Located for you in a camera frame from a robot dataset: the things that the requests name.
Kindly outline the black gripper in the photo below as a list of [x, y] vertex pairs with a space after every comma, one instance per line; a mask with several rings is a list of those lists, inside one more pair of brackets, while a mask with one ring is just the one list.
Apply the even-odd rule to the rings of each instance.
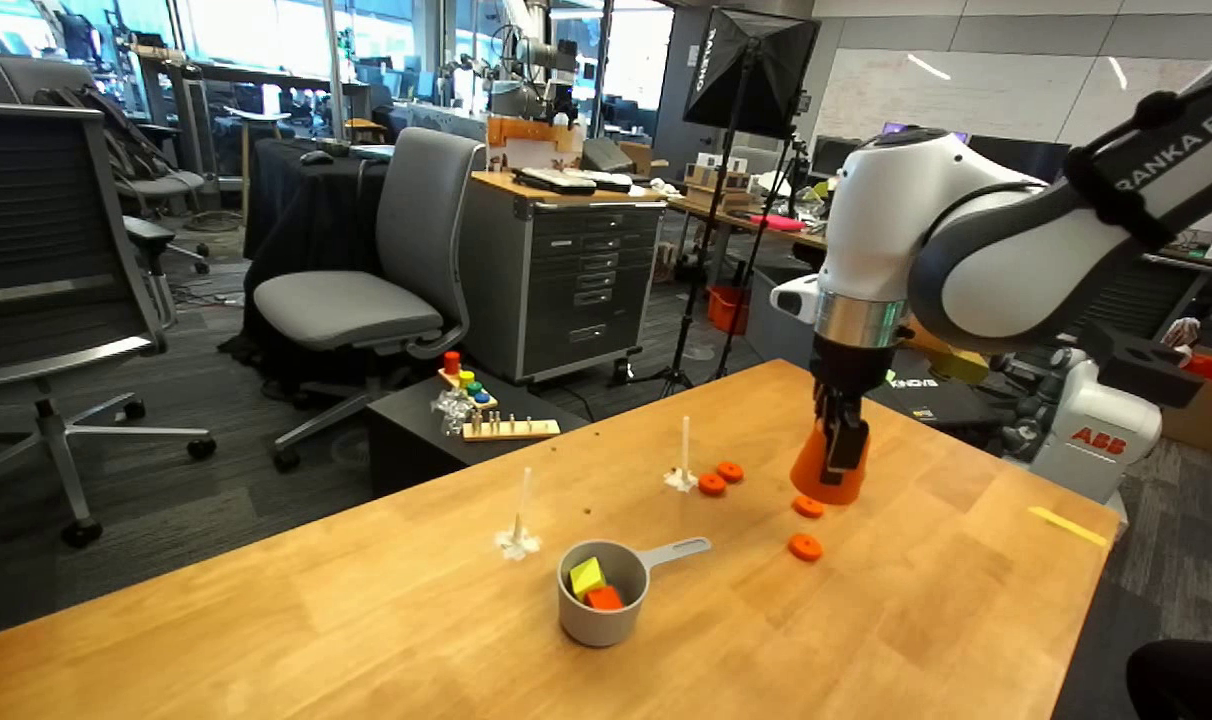
[[812, 341], [812, 381], [815, 381], [815, 418], [824, 428], [824, 465], [822, 465], [822, 484], [839, 484], [847, 473], [839, 452], [845, 452], [845, 433], [863, 425], [861, 398], [875, 390], [896, 360], [896, 348], [847, 348], [835, 341], [815, 334]]

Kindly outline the white ABB robot base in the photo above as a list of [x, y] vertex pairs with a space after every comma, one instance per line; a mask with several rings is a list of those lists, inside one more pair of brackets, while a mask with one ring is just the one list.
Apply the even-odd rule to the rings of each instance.
[[1063, 355], [1063, 382], [1031, 473], [1097, 505], [1120, 501], [1120, 480], [1161, 440], [1166, 416], [1154, 398], [1102, 381], [1083, 350]]

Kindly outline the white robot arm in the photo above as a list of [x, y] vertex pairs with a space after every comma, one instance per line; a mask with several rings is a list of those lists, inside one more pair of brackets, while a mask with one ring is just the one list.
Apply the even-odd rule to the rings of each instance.
[[861, 403], [906, 317], [983, 350], [1051, 341], [1120, 261], [1207, 210], [1212, 64], [1076, 143], [1051, 185], [946, 128], [870, 140], [839, 169], [824, 265], [774, 287], [774, 308], [812, 333], [815, 418], [792, 484], [824, 501], [861, 491], [871, 442]]

